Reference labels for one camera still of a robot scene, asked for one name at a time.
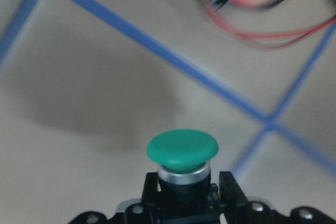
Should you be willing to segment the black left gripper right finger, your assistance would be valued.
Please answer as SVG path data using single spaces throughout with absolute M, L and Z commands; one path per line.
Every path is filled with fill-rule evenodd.
M 246 219 L 248 200 L 231 172 L 219 173 L 219 195 L 226 219 Z

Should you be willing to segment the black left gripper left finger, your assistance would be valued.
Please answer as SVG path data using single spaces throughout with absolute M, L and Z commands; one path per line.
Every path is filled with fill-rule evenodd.
M 152 208 L 157 207 L 158 203 L 158 180 L 157 173 L 151 172 L 147 173 L 145 176 L 141 203 Z

